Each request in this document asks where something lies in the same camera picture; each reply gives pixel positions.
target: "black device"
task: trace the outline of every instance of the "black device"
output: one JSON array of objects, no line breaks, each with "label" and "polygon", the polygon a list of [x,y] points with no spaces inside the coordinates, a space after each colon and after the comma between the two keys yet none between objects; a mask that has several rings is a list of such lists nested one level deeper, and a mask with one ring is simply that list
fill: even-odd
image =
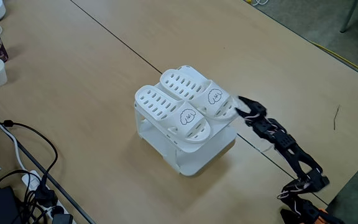
[{"label": "black device", "polygon": [[70,214],[56,214],[53,216],[52,224],[72,224],[73,216]]},{"label": "black device", "polygon": [[11,187],[0,189],[0,224],[7,223],[22,223]]},{"label": "black device", "polygon": [[[287,133],[287,130],[273,118],[266,118],[267,110],[259,102],[250,100],[243,96],[239,99],[250,108],[246,113],[236,108],[237,113],[244,118],[246,125],[262,139],[274,144],[275,150],[281,154],[295,171],[298,179],[291,181],[282,189],[277,196],[283,203],[290,207],[291,211],[282,211],[282,218],[285,223],[296,219],[299,223],[313,224],[319,217],[332,224],[343,224],[344,222],[332,215],[322,212],[310,201],[300,198],[299,194],[319,192],[329,184],[329,180],[323,175],[323,168],[314,161],[298,145],[295,139]],[[300,162],[308,165],[311,171],[305,173]]]}]

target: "power adapter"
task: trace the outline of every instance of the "power adapter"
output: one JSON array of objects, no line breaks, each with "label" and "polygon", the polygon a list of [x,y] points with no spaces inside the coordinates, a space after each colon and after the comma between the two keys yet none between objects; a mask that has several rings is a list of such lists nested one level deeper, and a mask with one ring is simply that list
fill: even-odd
[{"label": "power adapter", "polygon": [[44,181],[41,181],[40,185],[35,190],[35,201],[45,208],[56,206],[57,196],[54,190],[50,190],[45,185]]}]

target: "slipper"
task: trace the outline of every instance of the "slipper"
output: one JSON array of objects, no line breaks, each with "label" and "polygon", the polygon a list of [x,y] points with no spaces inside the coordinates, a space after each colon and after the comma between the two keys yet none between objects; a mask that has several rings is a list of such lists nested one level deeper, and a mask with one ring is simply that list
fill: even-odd
[{"label": "slipper", "polygon": [[211,126],[205,117],[185,100],[177,101],[155,86],[146,85],[135,94],[136,104],[148,113],[152,119],[167,130],[170,138],[201,143],[211,134]]},{"label": "slipper", "polygon": [[201,82],[181,71],[169,69],[161,75],[160,83],[171,94],[188,100],[209,118],[226,121],[236,115],[235,99],[212,80]]}]

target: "black cable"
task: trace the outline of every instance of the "black cable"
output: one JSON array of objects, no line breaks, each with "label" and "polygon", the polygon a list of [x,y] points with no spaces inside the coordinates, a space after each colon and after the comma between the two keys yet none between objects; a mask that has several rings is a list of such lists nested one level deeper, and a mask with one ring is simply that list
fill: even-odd
[{"label": "black cable", "polygon": [[38,221],[39,221],[42,217],[44,217],[44,219],[45,219],[45,215],[46,215],[47,213],[48,213],[48,210],[43,211],[43,212],[41,213],[41,215],[38,216],[32,223],[33,223],[33,224],[38,223]]},{"label": "black cable", "polygon": [[57,153],[57,149],[55,147],[55,145],[53,145],[53,143],[48,139],[46,138],[43,134],[41,134],[39,131],[35,130],[34,128],[31,128],[30,126],[28,125],[25,125],[25,124],[21,124],[21,123],[16,123],[16,122],[12,122],[12,121],[4,121],[3,122],[3,125],[5,127],[12,127],[12,126],[21,126],[23,128],[27,128],[29,130],[31,130],[32,132],[34,132],[35,134],[38,134],[43,140],[45,140],[49,145],[50,147],[52,147],[54,153],[55,153],[55,159],[53,160],[53,162],[49,165],[48,169],[45,171],[45,174],[44,176],[42,177],[42,182],[45,182],[46,181],[46,178],[47,178],[47,174],[49,173],[50,169],[56,164],[57,162],[57,158],[58,158],[58,153]]},{"label": "black cable", "polygon": [[14,171],[12,171],[12,172],[6,174],[6,175],[3,176],[2,178],[0,178],[0,182],[3,181],[6,177],[9,177],[9,176],[11,176],[11,175],[13,175],[13,174],[30,174],[30,175],[33,175],[34,177],[36,177],[39,181],[41,181],[40,178],[39,178],[37,175],[35,175],[35,174],[33,174],[33,173],[30,173],[30,172],[27,171],[27,170],[14,170]]},{"label": "black cable", "polygon": [[[43,212],[45,211],[44,209],[41,208],[41,206],[39,206],[39,205],[37,205],[37,204],[35,204],[35,207],[37,207],[38,210],[40,210],[41,213],[43,213]],[[46,211],[47,211],[47,212],[44,213],[44,215],[43,215],[44,224],[47,224],[47,223],[48,223],[48,221],[47,221],[47,213],[48,213],[48,210],[46,210]]]},{"label": "black cable", "polygon": [[[17,145],[19,146],[19,149],[31,160],[31,162],[37,166],[37,168],[41,170],[43,174],[45,174],[45,168],[34,158],[34,156],[19,141],[17,141]],[[67,191],[50,174],[46,174],[46,176],[88,223],[96,224],[96,222],[87,214],[87,212],[83,210],[83,208],[73,199],[73,197],[71,197],[70,194],[67,193]]]}]

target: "robotic arm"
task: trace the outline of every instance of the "robotic arm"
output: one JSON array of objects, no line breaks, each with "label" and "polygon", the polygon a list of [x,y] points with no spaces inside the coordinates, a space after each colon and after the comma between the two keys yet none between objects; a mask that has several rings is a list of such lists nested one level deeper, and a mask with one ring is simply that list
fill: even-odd
[{"label": "robotic arm", "polygon": [[[281,124],[273,118],[266,118],[267,112],[264,106],[242,96],[239,96],[239,99],[250,108],[250,113],[236,108],[238,114],[244,118],[246,125],[252,127],[260,138],[274,144],[276,151],[284,157],[298,176],[298,179],[284,186],[277,196],[278,199],[291,208],[293,212],[291,219],[296,219],[298,223],[313,224],[320,217],[327,223],[344,224],[342,220],[322,212],[309,200],[298,196],[299,194],[319,192],[329,184],[328,178],[323,176],[323,168],[302,150]],[[305,173],[300,166],[300,162],[308,165],[311,170]]]}]

